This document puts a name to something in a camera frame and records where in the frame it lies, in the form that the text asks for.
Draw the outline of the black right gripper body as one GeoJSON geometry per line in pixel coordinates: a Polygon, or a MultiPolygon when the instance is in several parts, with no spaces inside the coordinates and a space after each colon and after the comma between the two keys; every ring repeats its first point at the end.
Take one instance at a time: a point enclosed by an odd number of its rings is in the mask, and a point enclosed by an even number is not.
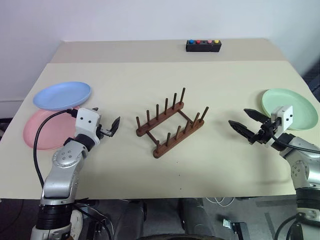
{"type": "Polygon", "coordinates": [[[278,126],[278,120],[271,121],[271,119],[269,119],[265,121],[261,125],[260,130],[248,139],[249,143],[254,144],[255,142],[258,142],[260,144],[265,144],[266,146],[271,146],[275,142],[273,136],[278,126]]]}

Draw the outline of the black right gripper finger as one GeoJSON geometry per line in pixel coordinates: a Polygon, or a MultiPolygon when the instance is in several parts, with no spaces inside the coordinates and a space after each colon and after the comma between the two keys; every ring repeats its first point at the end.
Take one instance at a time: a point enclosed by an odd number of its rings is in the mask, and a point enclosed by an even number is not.
{"type": "Polygon", "coordinates": [[[254,132],[250,131],[245,125],[237,121],[229,120],[228,123],[233,130],[235,130],[241,136],[245,137],[247,140],[251,139],[255,135],[254,132]]]}
{"type": "Polygon", "coordinates": [[[265,123],[269,120],[269,117],[262,114],[261,112],[255,110],[255,109],[250,109],[250,108],[245,108],[244,112],[253,120],[260,122],[260,123],[265,123]]]}

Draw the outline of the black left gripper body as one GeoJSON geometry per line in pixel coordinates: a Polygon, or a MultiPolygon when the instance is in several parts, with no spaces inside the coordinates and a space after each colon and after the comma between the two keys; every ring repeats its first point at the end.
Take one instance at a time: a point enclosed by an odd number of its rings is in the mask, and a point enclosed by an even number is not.
{"type": "Polygon", "coordinates": [[[102,128],[102,125],[99,124],[96,129],[96,136],[98,138],[103,138],[104,136],[112,137],[112,132],[102,128]]]}

